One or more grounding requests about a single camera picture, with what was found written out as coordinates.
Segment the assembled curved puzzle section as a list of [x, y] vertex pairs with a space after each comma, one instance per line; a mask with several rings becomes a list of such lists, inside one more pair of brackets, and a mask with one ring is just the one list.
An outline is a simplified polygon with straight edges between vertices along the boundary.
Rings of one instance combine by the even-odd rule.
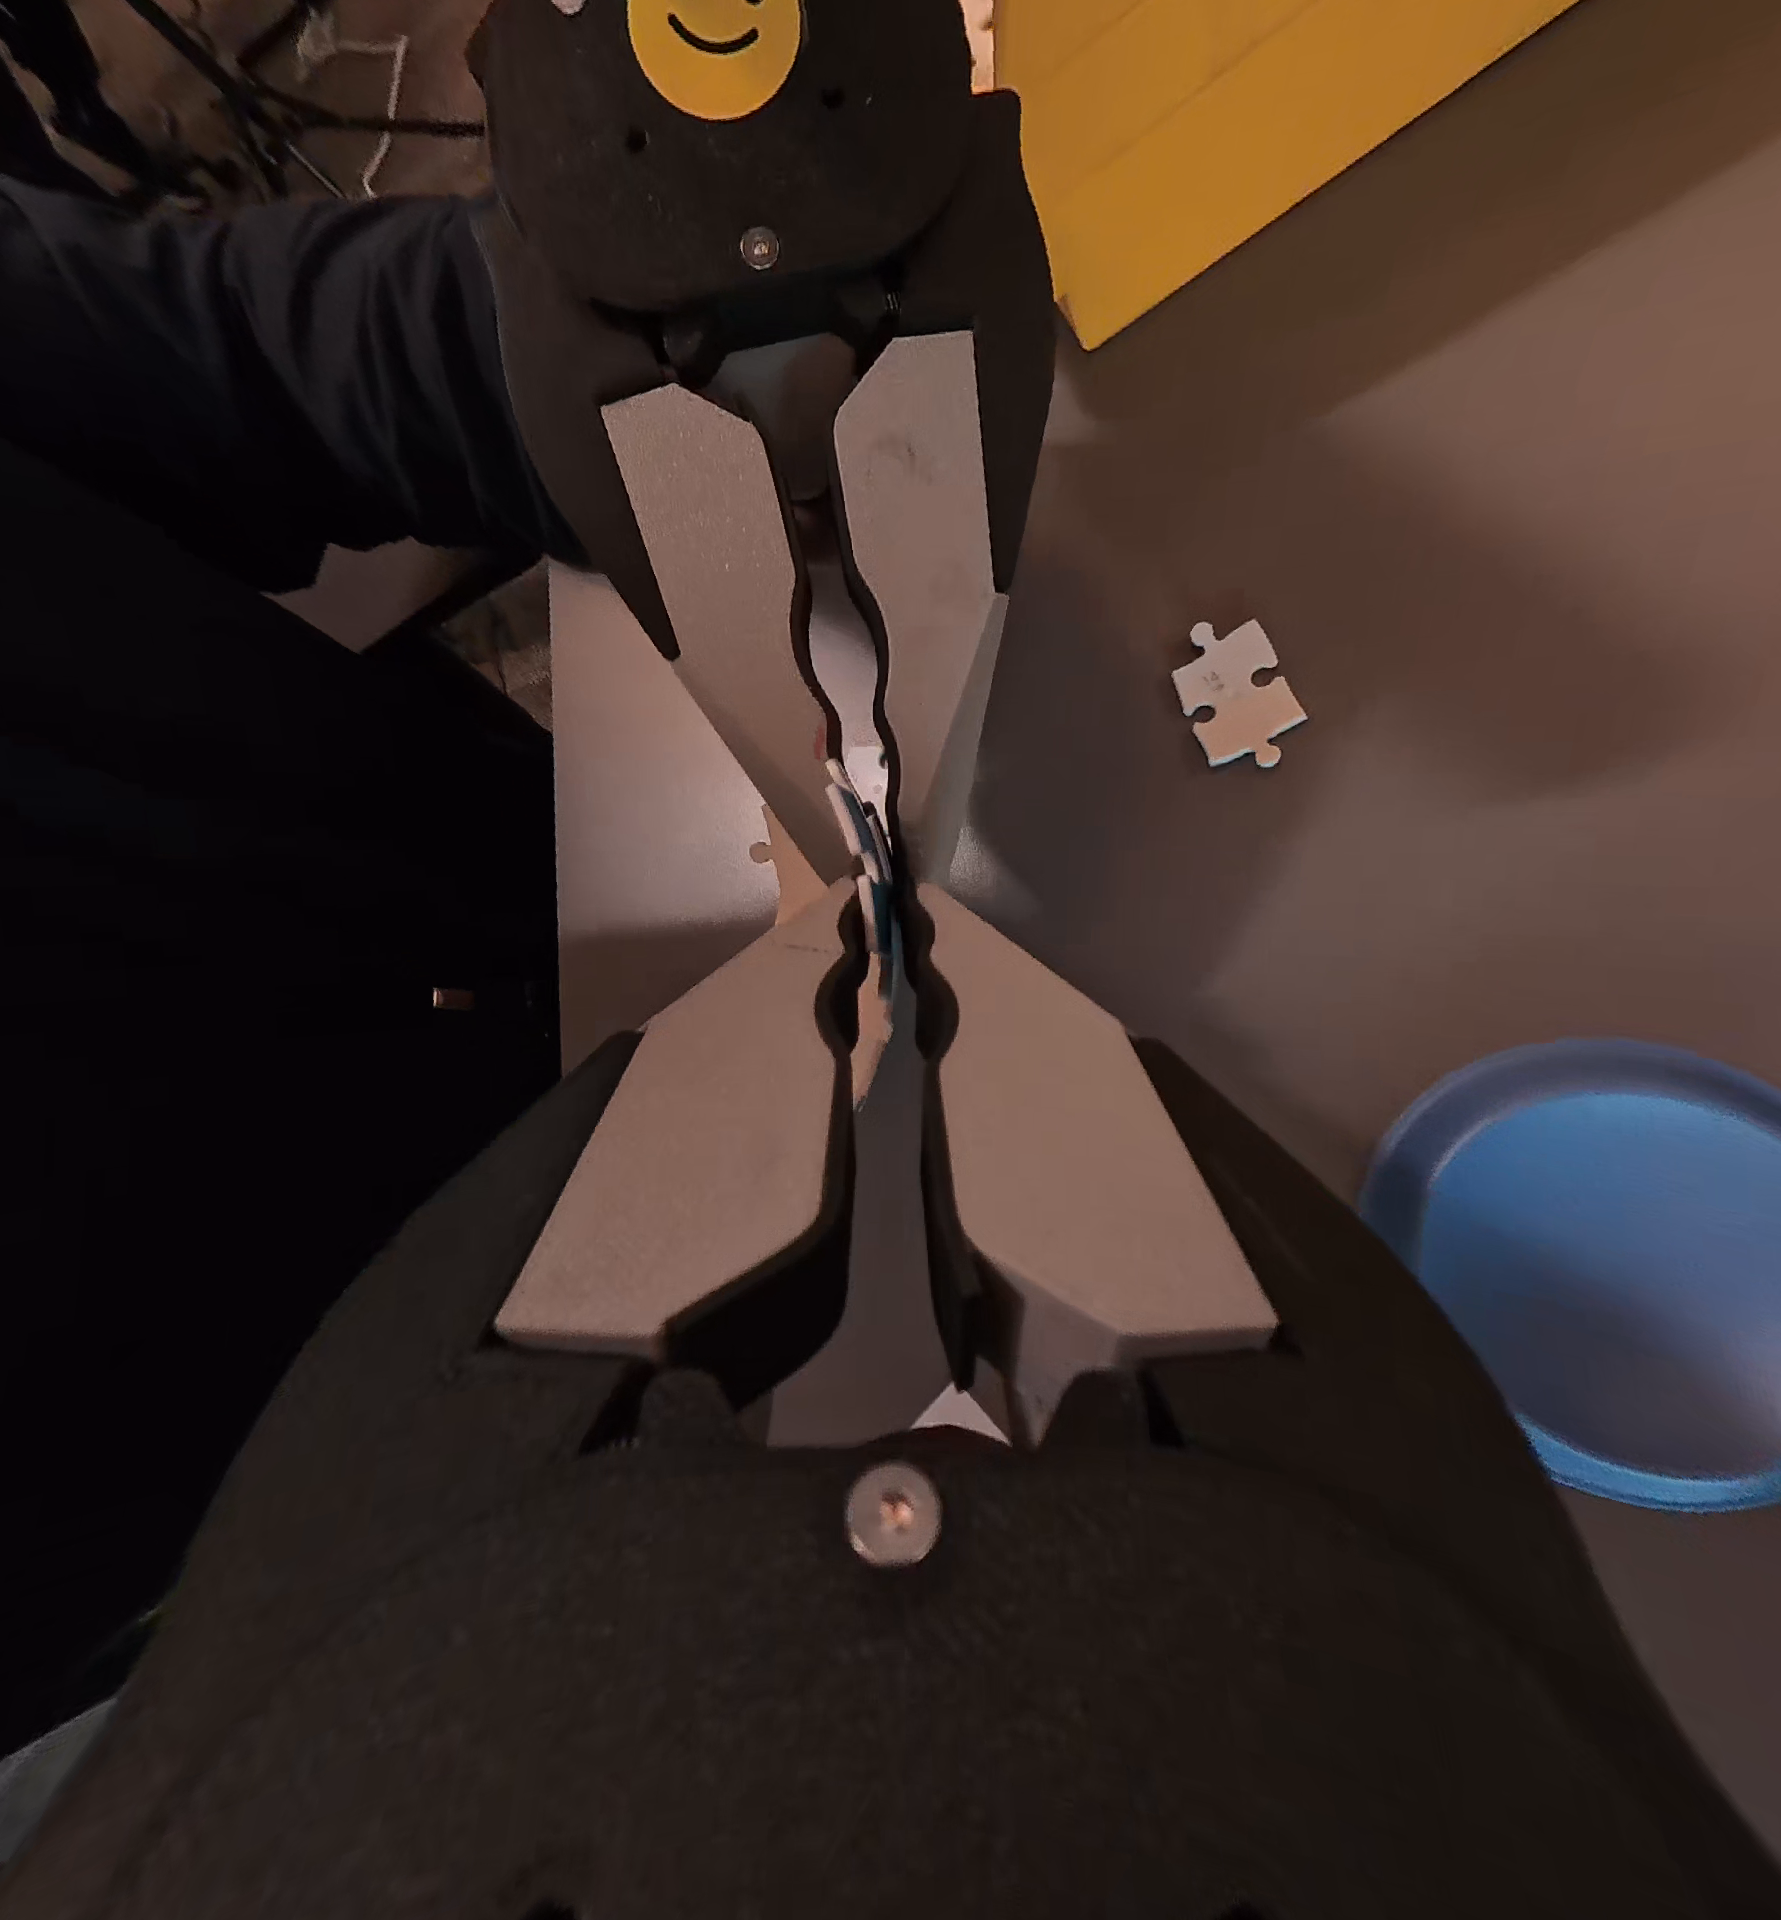
[[[862, 1109], [896, 1027], [894, 1002], [903, 980], [903, 931], [894, 910], [896, 869], [892, 838], [870, 796], [857, 793], [844, 759], [825, 759], [825, 773], [832, 815], [852, 855], [869, 954], [867, 980], [856, 1002], [857, 1036], [850, 1054], [852, 1104]], [[786, 924], [805, 914], [825, 885], [775, 812], [768, 804], [761, 812], [765, 838], [749, 843], [749, 860], [771, 868], [780, 894], [775, 924]]]

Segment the yellow plastic bin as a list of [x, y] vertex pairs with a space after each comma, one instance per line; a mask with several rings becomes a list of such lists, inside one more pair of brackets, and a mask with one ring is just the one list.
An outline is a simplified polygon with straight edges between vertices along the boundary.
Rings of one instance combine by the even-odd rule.
[[1055, 300], [1101, 349], [1567, 3], [1003, 3], [993, 83]]

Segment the single white puzzle piece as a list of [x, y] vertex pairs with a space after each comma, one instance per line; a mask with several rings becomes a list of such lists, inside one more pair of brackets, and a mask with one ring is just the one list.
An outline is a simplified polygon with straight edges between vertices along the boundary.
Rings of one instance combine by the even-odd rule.
[[1307, 712], [1283, 680], [1276, 646], [1253, 617], [1222, 634], [1209, 619], [1191, 628], [1194, 659], [1171, 674], [1178, 706], [1209, 765], [1283, 762], [1281, 735]]

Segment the person's left forearm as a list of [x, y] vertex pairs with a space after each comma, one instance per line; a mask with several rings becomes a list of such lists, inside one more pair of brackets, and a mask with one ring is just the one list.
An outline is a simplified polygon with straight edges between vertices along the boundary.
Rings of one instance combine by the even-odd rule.
[[0, 441], [252, 589], [398, 541], [580, 562], [520, 436], [487, 212], [128, 213], [0, 176]]

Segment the blue round ball stand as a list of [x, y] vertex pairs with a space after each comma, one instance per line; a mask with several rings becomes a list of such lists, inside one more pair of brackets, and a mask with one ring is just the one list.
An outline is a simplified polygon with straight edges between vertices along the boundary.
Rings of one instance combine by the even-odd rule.
[[1781, 1504], [1779, 1088], [1644, 1041], [1509, 1048], [1405, 1108], [1359, 1212], [1554, 1482]]

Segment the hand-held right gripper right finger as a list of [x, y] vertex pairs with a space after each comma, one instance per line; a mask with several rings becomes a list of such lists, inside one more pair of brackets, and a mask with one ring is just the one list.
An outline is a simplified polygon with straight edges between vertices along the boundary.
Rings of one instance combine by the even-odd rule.
[[1276, 1309], [1122, 1024], [941, 885], [899, 917], [950, 1380], [988, 1368], [1039, 1445], [1079, 1379], [1269, 1348]]

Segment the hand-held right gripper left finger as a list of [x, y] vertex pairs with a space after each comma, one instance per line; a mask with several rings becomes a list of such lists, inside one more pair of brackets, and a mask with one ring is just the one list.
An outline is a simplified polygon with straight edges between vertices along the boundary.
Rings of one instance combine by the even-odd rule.
[[699, 1371], [735, 1410], [829, 1342], [869, 968], [840, 880], [640, 1032], [499, 1307], [501, 1342]]

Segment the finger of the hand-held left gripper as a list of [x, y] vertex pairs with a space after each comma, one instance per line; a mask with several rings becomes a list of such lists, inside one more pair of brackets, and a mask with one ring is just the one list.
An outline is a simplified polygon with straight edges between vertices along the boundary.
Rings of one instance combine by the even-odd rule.
[[852, 347], [794, 339], [730, 352], [704, 388], [668, 378], [599, 407], [675, 676], [821, 882], [852, 877], [828, 770], [844, 737], [790, 484], [829, 453], [850, 393]]
[[995, 585], [969, 331], [890, 340], [832, 428], [844, 572], [879, 660], [888, 823], [947, 888], [969, 816], [1009, 597]]

